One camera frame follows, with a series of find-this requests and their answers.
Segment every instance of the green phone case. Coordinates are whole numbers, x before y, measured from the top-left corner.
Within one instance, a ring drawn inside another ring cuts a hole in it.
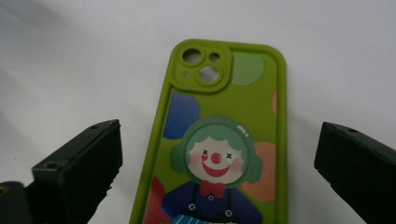
[[[287,223],[286,115],[277,50],[178,44],[130,223]]]

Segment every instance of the clown illustration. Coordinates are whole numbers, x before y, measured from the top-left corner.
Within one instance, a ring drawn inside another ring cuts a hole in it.
[[[224,117],[194,122],[172,148],[171,165],[191,178],[163,197],[161,210],[172,223],[262,223],[259,210],[237,188],[262,173],[262,160],[238,122]]]

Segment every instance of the clown face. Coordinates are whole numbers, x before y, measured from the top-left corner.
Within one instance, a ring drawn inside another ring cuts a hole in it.
[[[241,151],[232,148],[227,140],[216,141],[209,136],[203,142],[195,143],[188,153],[188,167],[201,180],[230,184],[244,173]]]

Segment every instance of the clown mouth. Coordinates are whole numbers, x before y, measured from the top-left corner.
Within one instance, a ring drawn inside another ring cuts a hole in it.
[[[204,166],[205,172],[213,177],[220,177],[222,175],[225,175],[228,172],[228,170],[230,169],[230,166],[228,166],[221,170],[215,170],[215,169],[212,169],[212,168],[208,167],[207,165],[205,165],[204,162],[202,162],[202,165]]]

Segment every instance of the white surface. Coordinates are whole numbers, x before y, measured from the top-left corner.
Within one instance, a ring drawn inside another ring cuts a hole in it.
[[[90,223],[128,223],[163,76],[187,38],[288,63],[290,223],[363,223],[314,169],[322,121],[396,147],[396,2],[0,0],[0,182],[119,119],[124,165]]]

